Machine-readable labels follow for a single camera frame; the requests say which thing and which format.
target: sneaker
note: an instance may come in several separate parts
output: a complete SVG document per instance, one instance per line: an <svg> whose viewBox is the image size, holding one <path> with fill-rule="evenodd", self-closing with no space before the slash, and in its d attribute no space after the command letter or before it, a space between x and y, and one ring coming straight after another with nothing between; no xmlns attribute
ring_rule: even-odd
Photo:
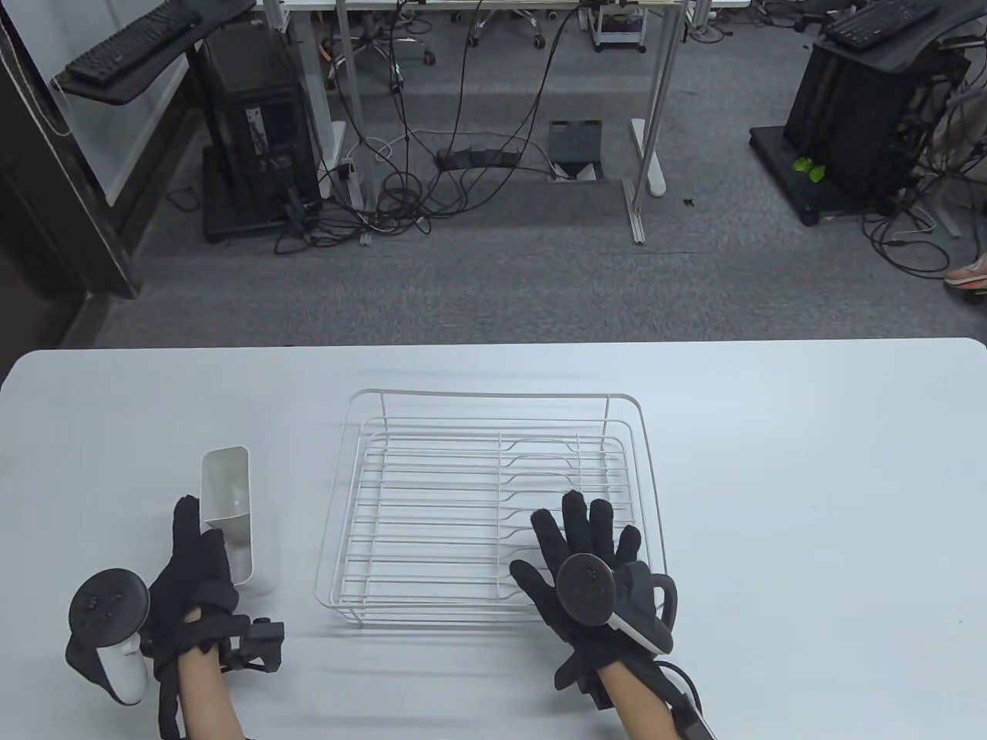
<svg viewBox="0 0 987 740"><path fill-rule="evenodd" d="M968 264L966 267L947 272L943 275L943 280L946 281L947 285L957 288L974 287L967 283L987 280L987 252L977 258L977 261L973 264Z"/></svg>

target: gloved hand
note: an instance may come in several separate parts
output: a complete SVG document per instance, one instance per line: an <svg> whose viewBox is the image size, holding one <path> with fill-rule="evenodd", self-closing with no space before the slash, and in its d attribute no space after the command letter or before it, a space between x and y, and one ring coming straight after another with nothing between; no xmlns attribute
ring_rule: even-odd
<svg viewBox="0 0 987 740"><path fill-rule="evenodd" d="M142 650L154 659L154 675L172 658L179 646L176 630L195 608L202 617L232 614L239 594L230 578L230 563L218 529L199 532L198 499L184 496L175 504L172 521L172 557L151 584L151 609L144 629ZM207 652L216 640L200 647Z"/></svg>
<svg viewBox="0 0 987 740"><path fill-rule="evenodd" d="M239 595L230 578L230 564L218 529L199 532L198 499L185 496L175 505L172 521L172 557L151 584L151 606L141 629L141 652L154 660L160 682L158 728L164 740L179 740L178 656L190 649L208 652L220 645L220 660L229 653L231 617ZM201 619L187 624L196 608Z"/></svg>
<svg viewBox="0 0 987 740"><path fill-rule="evenodd" d="M562 499L562 518L566 529L564 537L547 509L539 509L531 515L531 526L553 578L566 558L575 553L597 555L614 570L638 558L641 532L631 525L621 532L620 542L614 551L614 512L609 501L593 501L587 520L586 502L582 494L571 490ZM586 627L570 617L559 601L555 588L546 583L530 562L513 561L510 574L535 603L545 624L572 645L572 657L556 671L556 689L561 691L577 683L584 694L593 697L597 708L612 706L596 671L625 657L650 661L653 656L621 631L606 626Z"/></svg>

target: black keyboard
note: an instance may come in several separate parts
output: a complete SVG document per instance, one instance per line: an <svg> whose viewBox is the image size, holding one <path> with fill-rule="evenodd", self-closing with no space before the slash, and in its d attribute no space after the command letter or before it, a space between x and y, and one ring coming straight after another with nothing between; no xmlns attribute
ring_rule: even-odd
<svg viewBox="0 0 987 740"><path fill-rule="evenodd" d="M939 12L940 0L874 0L823 32L841 46L863 51Z"/></svg>
<svg viewBox="0 0 987 740"><path fill-rule="evenodd" d="M201 20L199 13L186 7L185 0L165 0L69 62L65 71L86 82L107 86L162 46L195 28Z"/></svg>

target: white dish drying rack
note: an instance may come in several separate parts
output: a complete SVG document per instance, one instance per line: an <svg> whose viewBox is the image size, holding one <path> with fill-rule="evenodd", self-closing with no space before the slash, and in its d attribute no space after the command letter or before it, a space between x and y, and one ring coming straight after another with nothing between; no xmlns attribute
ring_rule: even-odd
<svg viewBox="0 0 987 740"><path fill-rule="evenodd" d="M508 566L545 571L529 517L606 498L665 572L644 419L629 396L365 390L346 409L315 593L359 626L538 619Z"/></svg>

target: forearm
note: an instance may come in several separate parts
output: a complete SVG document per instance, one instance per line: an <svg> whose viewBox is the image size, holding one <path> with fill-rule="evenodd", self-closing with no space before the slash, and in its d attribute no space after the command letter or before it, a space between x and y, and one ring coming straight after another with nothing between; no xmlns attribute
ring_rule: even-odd
<svg viewBox="0 0 987 740"><path fill-rule="evenodd" d="M671 712L623 663L597 673L630 740L679 740Z"/></svg>
<svg viewBox="0 0 987 740"><path fill-rule="evenodd" d="M195 610L188 621L198 619ZM244 740L219 668L219 649L193 648L179 656L179 697L190 740Z"/></svg>

